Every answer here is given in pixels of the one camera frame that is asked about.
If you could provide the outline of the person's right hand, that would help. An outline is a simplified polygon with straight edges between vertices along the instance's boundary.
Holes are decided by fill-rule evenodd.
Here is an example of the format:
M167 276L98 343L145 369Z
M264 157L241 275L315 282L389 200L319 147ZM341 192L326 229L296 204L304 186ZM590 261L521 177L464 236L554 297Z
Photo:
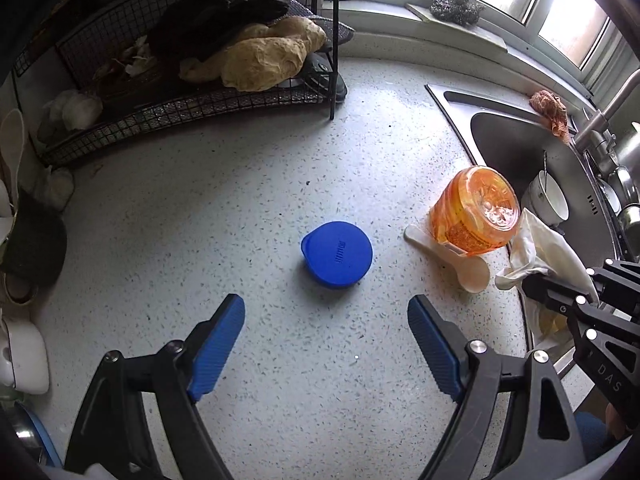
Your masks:
M605 409L605 426L608 434L616 441L623 441L626 437L636 432L639 427L629 427L623 417L618 414L614 406L609 403Z

